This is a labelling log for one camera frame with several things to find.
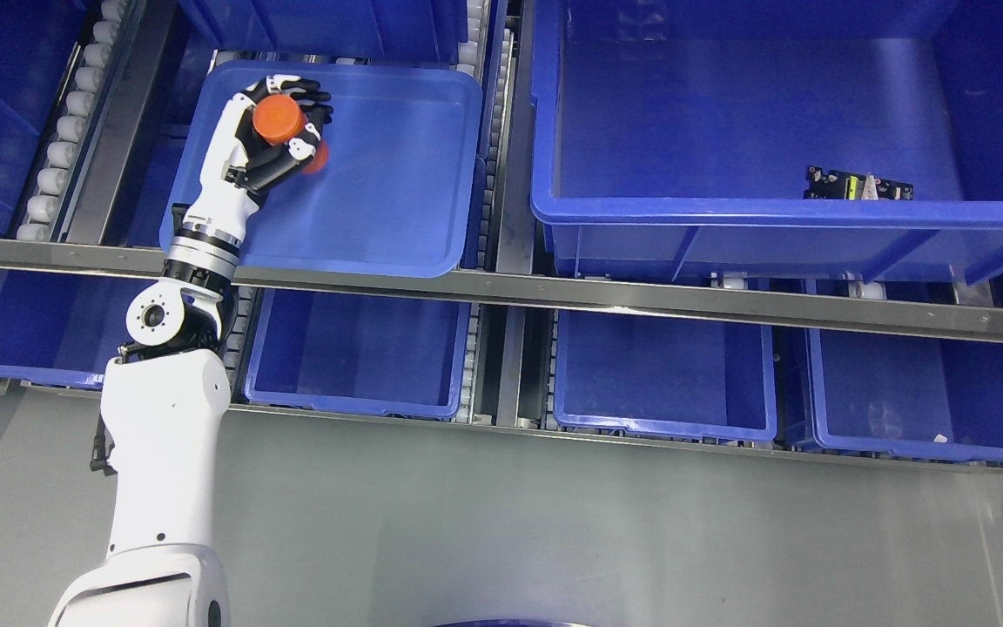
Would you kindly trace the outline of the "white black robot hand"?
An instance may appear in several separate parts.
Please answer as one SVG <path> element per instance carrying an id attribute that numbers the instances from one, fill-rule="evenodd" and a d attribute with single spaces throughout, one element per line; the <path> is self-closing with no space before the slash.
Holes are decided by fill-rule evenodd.
<path id="1" fill-rule="evenodd" d="M 317 173 L 326 166 L 329 148 L 314 124 L 307 123 L 283 153 L 262 165 L 248 164 L 266 147 L 253 129 L 256 104 L 274 94 L 330 105 L 331 95 L 317 79 L 291 74 L 266 75 L 227 99 L 218 123 L 200 160 L 199 194 L 192 203 L 172 207 L 175 237 L 218 239 L 224 247 L 239 249 L 246 225 L 262 209 L 268 193 L 299 174 Z"/>

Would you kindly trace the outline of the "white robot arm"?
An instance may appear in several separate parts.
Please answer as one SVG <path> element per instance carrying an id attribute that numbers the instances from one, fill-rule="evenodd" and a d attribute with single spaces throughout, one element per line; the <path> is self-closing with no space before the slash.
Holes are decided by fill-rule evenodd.
<path id="1" fill-rule="evenodd" d="M 227 626 L 212 547 L 212 485 L 231 385 L 220 305 L 246 231 L 182 226 L 163 273 L 125 313 L 131 342 L 108 361 L 100 417 L 116 476 L 106 558 L 69 584 L 51 626 Z"/>

